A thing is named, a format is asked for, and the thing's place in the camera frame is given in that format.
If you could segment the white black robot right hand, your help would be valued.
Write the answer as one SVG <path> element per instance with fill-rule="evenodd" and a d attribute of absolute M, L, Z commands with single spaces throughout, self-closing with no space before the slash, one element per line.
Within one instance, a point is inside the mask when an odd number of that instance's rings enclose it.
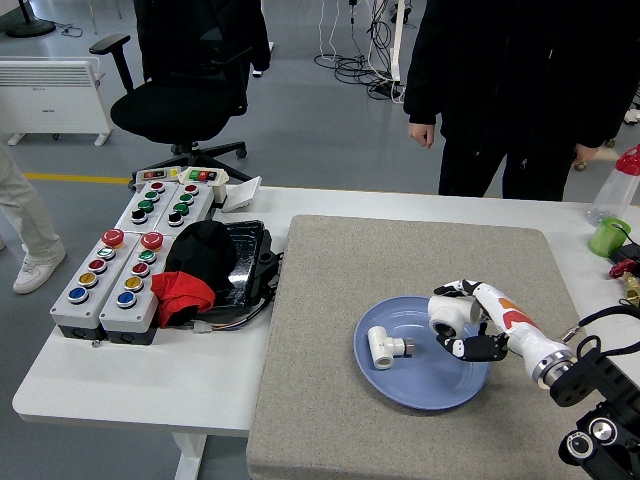
<path fill-rule="evenodd" d="M 438 342 L 462 361 L 500 361 L 511 351 L 523 359 L 532 380 L 547 386 L 554 371 L 572 364 L 569 347 L 548 338 L 518 305 L 485 282 L 461 279 L 435 288 L 428 315 Z"/>

